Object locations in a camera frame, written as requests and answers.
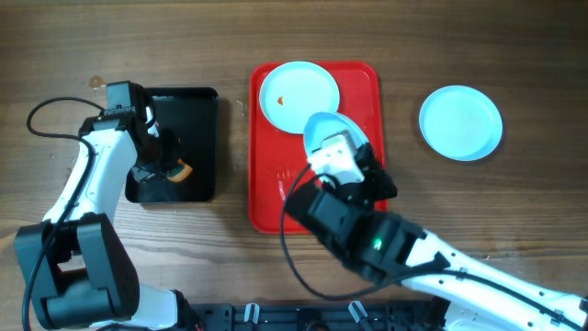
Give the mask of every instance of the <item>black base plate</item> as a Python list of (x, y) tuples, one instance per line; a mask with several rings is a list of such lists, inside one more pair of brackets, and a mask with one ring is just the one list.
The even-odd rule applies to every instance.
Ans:
[[(260, 305), (257, 325), (246, 324), (245, 307), (230, 304), (192, 304), (200, 318), (205, 320), (207, 331), (305, 331), (312, 322), (311, 316), (320, 316), (331, 331), (362, 331), (347, 305)], [(430, 321), (435, 309), (434, 302), (399, 301), (385, 304), (364, 305), (370, 326), (374, 331), (430, 331), (442, 330)]]
[(215, 188), (219, 95), (209, 87), (145, 88), (157, 110), (159, 132), (173, 131), (182, 160), (193, 168), (183, 181), (163, 176), (137, 182), (127, 175), (125, 196), (131, 202), (185, 202), (212, 199)]

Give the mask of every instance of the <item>black square tray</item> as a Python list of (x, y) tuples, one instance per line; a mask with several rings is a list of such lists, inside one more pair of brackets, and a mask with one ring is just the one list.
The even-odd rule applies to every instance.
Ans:
[(159, 131), (171, 129), (184, 149), (182, 160), (193, 168), (183, 181), (161, 176), (137, 182), (129, 172), (125, 196), (131, 202), (207, 201), (214, 196), (219, 95), (210, 87), (145, 88), (157, 109)]

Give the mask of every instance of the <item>small blue dish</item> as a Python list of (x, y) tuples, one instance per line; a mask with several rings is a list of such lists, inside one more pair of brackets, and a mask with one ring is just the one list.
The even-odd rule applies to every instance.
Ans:
[(307, 156), (320, 149), (322, 142), (337, 133), (347, 131), (356, 148), (369, 143), (366, 134), (357, 124), (341, 113), (318, 112), (309, 117), (304, 126), (304, 151)]
[(503, 136), (498, 108), (482, 92), (467, 86), (446, 86), (421, 106), (421, 133), (441, 155), (474, 161), (490, 154)]

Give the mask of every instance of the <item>red tray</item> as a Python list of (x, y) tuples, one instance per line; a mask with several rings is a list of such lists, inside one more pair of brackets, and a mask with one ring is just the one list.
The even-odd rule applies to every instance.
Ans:
[[(290, 134), (274, 127), (259, 104), (259, 89), (266, 76), (282, 63), (264, 63), (251, 74), (249, 117), (249, 220), (259, 232), (279, 233), (279, 216), (290, 186), (307, 165), (301, 134)], [(378, 161), (386, 166), (382, 117), (379, 107), (379, 84), (376, 71), (357, 61), (317, 62), (339, 86), (339, 112), (353, 120), (374, 147)], [(309, 180), (309, 171), (302, 182)], [(387, 201), (376, 209), (388, 209)], [(306, 233), (287, 216), (286, 234)]]

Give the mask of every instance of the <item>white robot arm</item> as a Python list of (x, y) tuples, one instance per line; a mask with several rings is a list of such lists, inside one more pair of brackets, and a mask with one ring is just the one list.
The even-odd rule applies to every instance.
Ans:
[[(370, 182), (386, 175), (376, 165), (369, 144), (356, 148), (348, 132), (341, 132), (325, 139), (309, 163), (315, 173), (326, 174), (320, 175), (323, 189), (312, 181), (302, 184), (290, 194), (286, 211), (345, 267), (366, 280), (395, 283), (450, 302), (446, 330), (588, 327), (585, 299), (510, 276), (468, 257), (398, 214), (373, 211), (382, 187), (370, 187)], [(385, 198), (396, 195), (391, 180), (390, 185), (388, 192), (392, 193)]]
[[(107, 96), (108, 110), (86, 119), (79, 131), (93, 151), (80, 142), (76, 164), (55, 205), (42, 223), (22, 227), (17, 233), (15, 249), (28, 280), (33, 257), (42, 249), (47, 234), (59, 226), (34, 281), (32, 305), (46, 329), (118, 324), (198, 330), (198, 317), (180, 292), (139, 284), (112, 227), (128, 173), (136, 165), (156, 163), (161, 145), (154, 111), (149, 109), (149, 97), (141, 86), (111, 84)], [(94, 156), (87, 177), (83, 177), (89, 153)], [(147, 177), (144, 171), (132, 174), (137, 180)], [(82, 179), (83, 186), (74, 197)], [(71, 199), (73, 206), (58, 224)], [(85, 268), (61, 271), (58, 264), (69, 260), (72, 253), (84, 258)]]

